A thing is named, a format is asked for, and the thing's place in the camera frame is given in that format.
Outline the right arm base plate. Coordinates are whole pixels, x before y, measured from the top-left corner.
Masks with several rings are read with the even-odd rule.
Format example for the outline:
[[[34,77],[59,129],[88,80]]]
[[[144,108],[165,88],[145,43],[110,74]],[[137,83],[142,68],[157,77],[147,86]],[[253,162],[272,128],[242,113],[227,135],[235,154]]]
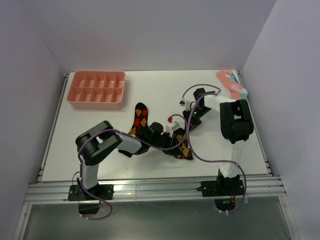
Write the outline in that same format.
[[[200,187],[196,190],[201,192],[203,197],[242,196],[245,192],[242,180],[232,185],[223,185],[217,180],[201,181]]]

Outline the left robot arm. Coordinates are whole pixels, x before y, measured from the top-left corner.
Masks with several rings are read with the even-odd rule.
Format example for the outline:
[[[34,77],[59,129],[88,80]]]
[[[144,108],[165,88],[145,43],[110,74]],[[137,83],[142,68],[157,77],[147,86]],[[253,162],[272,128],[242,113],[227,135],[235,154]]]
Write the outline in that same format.
[[[86,200],[102,194],[98,183],[99,164],[114,150],[129,158],[145,154],[150,148],[161,150],[167,155],[177,155],[182,142],[178,135],[184,133],[176,121],[167,123],[165,127],[153,122],[137,134],[124,133],[113,128],[109,121],[102,121],[75,140],[80,161],[80,176],[77,180],[79,194]]]

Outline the brown tan argyle sock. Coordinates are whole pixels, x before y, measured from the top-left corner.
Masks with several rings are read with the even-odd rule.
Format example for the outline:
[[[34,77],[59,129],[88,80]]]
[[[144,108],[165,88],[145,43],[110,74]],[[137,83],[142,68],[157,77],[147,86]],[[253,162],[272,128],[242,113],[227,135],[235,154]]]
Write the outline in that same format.
[[[173,146],[180,143],[183,137],[186,135],[186,131],[183,128],[178,128],[172,134],[171,144]],[[189,148],[189,142],[185,139],[178,147],[170,150],[170,154],[173,155],[176,159],[184,159],[191,161],[193,160],[193,154],[191,149]]]

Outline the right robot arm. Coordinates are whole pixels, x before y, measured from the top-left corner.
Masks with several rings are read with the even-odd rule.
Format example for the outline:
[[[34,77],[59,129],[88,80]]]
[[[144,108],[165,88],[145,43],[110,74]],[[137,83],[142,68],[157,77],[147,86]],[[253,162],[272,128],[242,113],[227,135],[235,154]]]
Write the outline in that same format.
[[[194,105],[183,111],[187,121],[187,139],[190,139],[190,131],[202,123],[201,117],[210,110],[219,113],[220,132],[227,142],[227,147],[224,159],[220,161],[216,189],[220,194],[227,195],[234,187],[242,184],[239,163],[244,145],[254,131],[248,101],[228,98],[216,91],[205,91],[204,88],[196,89],[193,96]]]

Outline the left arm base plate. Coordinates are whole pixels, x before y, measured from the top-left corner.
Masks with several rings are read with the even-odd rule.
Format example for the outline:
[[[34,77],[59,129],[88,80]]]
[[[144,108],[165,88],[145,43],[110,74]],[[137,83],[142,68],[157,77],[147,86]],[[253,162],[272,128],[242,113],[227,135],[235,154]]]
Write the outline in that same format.
[[[71,185],[69,188],[67,200],[71,202],[97,200],[92,196],[103,200],[112,200],[114,194],[114,185],[98,184],[93,188],[88,189],[87,192],[83,191],[78,184]]]

